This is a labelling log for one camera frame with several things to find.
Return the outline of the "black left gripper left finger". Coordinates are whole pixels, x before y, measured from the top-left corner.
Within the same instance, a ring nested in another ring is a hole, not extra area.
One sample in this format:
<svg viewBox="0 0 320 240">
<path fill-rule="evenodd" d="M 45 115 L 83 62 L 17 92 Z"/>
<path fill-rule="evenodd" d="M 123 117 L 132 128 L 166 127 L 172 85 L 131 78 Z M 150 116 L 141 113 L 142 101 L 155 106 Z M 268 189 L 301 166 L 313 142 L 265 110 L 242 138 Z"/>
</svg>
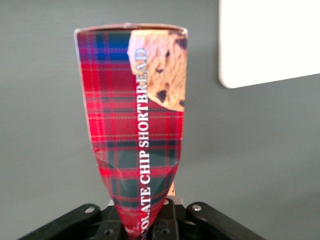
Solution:
<svg viewBox="0 0 320 240">
<path fill-rule="evenodd" d="M 124 240 L 126 231 L 113 203 L 101 210 L 87 203 L 22 236 L 21 240 Z"/>
</svg>

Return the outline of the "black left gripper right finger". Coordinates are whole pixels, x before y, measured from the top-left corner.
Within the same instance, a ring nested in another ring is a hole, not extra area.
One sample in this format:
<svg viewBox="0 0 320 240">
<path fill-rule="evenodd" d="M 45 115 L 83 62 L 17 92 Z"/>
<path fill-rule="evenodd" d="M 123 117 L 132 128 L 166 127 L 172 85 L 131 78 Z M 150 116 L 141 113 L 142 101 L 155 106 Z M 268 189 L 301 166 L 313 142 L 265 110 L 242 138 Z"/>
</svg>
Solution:
<svg viewBox="0 0 320 240">
<path fill-rule="evenodd" d="M 263 240 L 210 205 L 196 201 L 187 207 L 167 196 L 149 233 L 150 240 Z"/>
</svg>

